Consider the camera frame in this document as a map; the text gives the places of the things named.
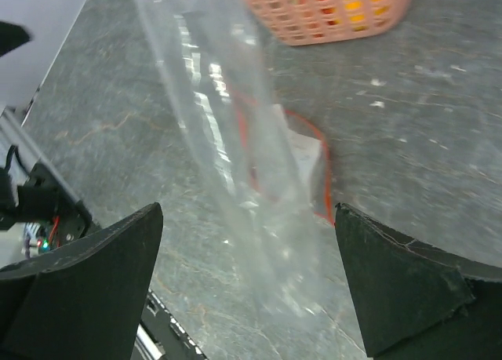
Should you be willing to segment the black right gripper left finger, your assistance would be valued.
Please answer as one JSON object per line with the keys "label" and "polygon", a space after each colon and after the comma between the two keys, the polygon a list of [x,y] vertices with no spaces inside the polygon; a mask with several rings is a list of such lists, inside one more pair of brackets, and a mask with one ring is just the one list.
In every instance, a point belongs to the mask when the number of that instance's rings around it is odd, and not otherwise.
{"label": "black right gripper left finger", "polygon": [[129,359],[162,236],[158,203],[1,269],[3,359]]}

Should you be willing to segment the pink plastic basket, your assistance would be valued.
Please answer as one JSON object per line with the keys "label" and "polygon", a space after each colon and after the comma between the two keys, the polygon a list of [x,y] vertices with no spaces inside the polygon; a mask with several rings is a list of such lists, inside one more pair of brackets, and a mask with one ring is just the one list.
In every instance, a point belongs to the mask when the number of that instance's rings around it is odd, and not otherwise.
{"label": "pink plastic basket", "polygon": [[245,0],[287,45],[342,42],[380,35],[405,16],[411,0]]}

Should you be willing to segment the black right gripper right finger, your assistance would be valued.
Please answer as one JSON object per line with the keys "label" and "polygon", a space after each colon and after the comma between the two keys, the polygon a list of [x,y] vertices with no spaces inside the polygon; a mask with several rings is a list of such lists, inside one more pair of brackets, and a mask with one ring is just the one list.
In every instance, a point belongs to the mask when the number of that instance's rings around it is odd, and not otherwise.
{"label": "black right gripper right finger", "polygon": [[499,359],[501,269],[409,237],[351,205],[336,240],[368,358]]}

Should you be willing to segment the clear zip top bag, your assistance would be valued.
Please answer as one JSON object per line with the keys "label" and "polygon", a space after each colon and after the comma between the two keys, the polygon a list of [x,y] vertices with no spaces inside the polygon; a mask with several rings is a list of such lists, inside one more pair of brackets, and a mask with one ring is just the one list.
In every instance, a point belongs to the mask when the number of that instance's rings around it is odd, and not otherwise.
{"label": "clear zip top bag", "polygon": [[246,4],[136,3],[229,240],[240,313],[254,324],[249,357],[363,359],[335,231],[315,215],[322,140],[277,103]]}

